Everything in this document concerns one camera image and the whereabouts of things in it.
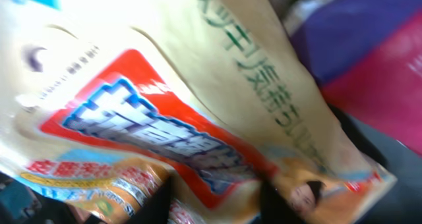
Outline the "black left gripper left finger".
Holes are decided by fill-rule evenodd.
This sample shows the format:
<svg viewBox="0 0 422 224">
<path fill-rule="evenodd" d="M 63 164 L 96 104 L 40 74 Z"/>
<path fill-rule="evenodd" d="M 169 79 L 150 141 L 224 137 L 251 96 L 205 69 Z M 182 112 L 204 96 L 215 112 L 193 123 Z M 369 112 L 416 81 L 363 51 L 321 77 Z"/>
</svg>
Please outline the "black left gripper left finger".
<svg viewBox="0 0 422 224">
<path fill-rule="evenodd" d="M 168 177 L 127 224 L 167 224 L 173 198 L 173 177 Z"/>
</svg>

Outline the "beige snack packet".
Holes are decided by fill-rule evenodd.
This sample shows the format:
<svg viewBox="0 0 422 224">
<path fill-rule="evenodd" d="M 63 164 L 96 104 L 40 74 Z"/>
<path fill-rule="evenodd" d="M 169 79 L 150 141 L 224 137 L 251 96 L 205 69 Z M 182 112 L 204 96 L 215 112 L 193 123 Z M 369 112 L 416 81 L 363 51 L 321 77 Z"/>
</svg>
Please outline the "beige snack packet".
<svg viewBox="0 0 422 224">
<path fill-rule="evenodd" d="M 396 183 L 360 152 L 268 0 L 1 0 L 1 171 L 124 223 L 249 223 L 268 181 L 304 223 Z"/>
</svg>

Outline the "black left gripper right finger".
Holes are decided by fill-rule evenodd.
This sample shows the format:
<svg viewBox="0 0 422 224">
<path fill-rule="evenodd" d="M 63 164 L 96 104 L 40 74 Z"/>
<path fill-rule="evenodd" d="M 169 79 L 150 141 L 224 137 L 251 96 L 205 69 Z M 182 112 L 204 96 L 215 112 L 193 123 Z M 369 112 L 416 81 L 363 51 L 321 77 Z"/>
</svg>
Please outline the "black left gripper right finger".
<svg viewBox="0 0 422 224">
<path fill-rule="evenodd" d="M 304 224 L 268 181 L 261 184 L 259 206 L 262 224 Z"/>
</svg>

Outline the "pink purple pad pack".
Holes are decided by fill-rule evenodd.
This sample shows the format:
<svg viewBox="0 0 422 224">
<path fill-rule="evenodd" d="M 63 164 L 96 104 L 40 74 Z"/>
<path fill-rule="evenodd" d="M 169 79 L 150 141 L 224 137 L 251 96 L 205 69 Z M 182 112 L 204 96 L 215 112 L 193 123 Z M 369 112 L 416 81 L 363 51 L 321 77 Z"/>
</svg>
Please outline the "pink purple pad pack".
<svg viewBox="0 0 422 224">
<path fill-rule="evenodd" d="M 328 103 L 421 153 L 421 0 L 302 0 L 284 26 Z"/>
</svg>

